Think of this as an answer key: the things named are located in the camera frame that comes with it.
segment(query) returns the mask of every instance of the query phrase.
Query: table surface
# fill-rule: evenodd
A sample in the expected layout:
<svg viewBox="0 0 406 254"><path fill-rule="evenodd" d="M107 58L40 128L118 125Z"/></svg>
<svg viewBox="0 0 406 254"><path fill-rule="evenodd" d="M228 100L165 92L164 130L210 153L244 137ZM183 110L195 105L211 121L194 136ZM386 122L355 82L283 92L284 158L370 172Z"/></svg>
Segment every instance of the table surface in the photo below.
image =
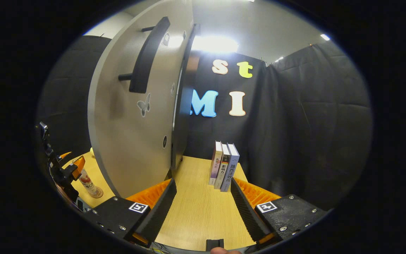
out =
<svg viewBox="0 0 406 254"><path fill-rule="evenodd" d="M113 197L114 193L90 152L84 154L84 159L87 174L104 194L101 198L92 198L79 181L74 181L72 185L89 206L95 207ZM206 250L206 239L223 238L225 249L255 244L245 228L230 190L221 192L208 185L210 167L209 159L183 156L174 176L177 193L155 240L157 243L200 251ZM234 176L247 180L239 163Z"/></svg>

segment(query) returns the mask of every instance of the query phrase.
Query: black curtain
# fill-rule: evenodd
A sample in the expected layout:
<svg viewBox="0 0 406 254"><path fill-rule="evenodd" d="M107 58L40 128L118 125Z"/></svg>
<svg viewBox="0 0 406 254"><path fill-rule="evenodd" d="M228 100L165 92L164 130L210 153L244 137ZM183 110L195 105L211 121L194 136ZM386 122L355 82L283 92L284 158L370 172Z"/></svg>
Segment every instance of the black curtain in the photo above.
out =
<svg viewBox="0 0 406 254"><path fill-rule="evenodd" d="M330 209L359 178L369 154L366 83L333 42L266 68L250 139L251 182Z"/></svg>
<svg viewBox="0 0 406 254"><path fill-rule="evenodd" d="M51 70L39 100L37 122L50 129L50 143L58 154L75 156L90 150L87 99L93 71L111 41L81 36L63 53Z"/></svg>
<svg viewBox="0 0 406 254"><path fill-rule="evenodd" d="M216 74L212 71L213 61L219 59L228 63L227 74ZM248 72L251 78L239 74L237 63L247 61L253 69ZM240 154L239 162L248 173L248 137L251 134L251 124L255 117L254 104L256 94L261 87L261 77L264 76L266 65L264 61L237 53L202 53L198 63L194 89L200 98L208 90L219 94L215 101L215 117L204 117L202 113L193 113L189 120L189 136L185 156L211 159L214 142L234 143ZM244 92L244 116L231 116L232 97L230 92Z"/></svg>
<svg viewBox="0 0 406 254"><path fill-rule="evenodd" d="M211 68L228 62L227 74ZM250 79L239 75L248 61ZM216 117L190 116L186 156L211 159L214 140L235 143L250 183L278 195L295 194L331 209L365 165L372 133L366 83L333 42L315 44L265 67L236 53L203 53L195 90L214 90ZM232 91L242 91L246 115L231 116Z"/></svg>

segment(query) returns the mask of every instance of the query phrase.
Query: blue letter m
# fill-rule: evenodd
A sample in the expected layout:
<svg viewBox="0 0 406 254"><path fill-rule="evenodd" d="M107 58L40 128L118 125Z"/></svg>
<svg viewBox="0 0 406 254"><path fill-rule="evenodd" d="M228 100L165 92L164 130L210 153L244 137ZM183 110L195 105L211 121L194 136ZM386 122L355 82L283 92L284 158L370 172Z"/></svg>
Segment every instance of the blue letter m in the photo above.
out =
<svg viewBox="0 0 406 254"><path fill-rule="evenodd" d="M200 99L197 91L194 89L192 95L192 108L195 114L200 114L201 109L204 107L202 112L203 117L215 117L217 114L214 107L216 106L217 95L219 95L218 92L209 90L206 91L206 93Z"/></svg>

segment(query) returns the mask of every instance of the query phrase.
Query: book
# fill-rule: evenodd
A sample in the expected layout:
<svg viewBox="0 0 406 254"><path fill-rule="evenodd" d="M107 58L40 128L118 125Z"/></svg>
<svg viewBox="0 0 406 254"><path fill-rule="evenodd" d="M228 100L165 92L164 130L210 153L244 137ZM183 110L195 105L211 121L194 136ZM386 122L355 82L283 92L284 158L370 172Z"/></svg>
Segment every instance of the book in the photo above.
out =
<svg viewBox="0 0 406 254"><path fill-rule="evenodd" d="M227 172L225 173L224 180L220 187L221 192L228 191L228 188L230 187L231 180L237 167L237 163L239 161L239 153L237 152L237 149L234 146L234 144L228 144L228 149L230 151L231 158L230 163L228 164Z"/></svg>
<svg viewBox="0 0 406 254"><path fill-rule="evenodd" d="M230 163L230 151L226 144L222 144L222 160L220 162L219 172L217 173L216 182L214 183L214 189L220 190L225 172L227 171L228 164Z"/></svg>
<svg viewBox="0 0 406 254"><path fill-rule="evenodd" d="M214 186L217 173L219 172L220 160L222 159L222 142L216 141L213 152L213 160L211 162L209 185Z"/></svg>

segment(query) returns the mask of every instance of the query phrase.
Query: finger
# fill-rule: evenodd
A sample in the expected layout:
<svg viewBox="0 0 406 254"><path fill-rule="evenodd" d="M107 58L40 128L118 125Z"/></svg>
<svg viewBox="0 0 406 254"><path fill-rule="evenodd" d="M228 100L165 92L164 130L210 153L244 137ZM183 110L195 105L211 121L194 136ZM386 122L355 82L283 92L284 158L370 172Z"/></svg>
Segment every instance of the finger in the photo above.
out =
<svg viewBox="0 0 406 254"><path fill-rule="evenodd" d="M216 247L214 249L211 249L211 254L227 254L228 251L224 248Z"/></svg>

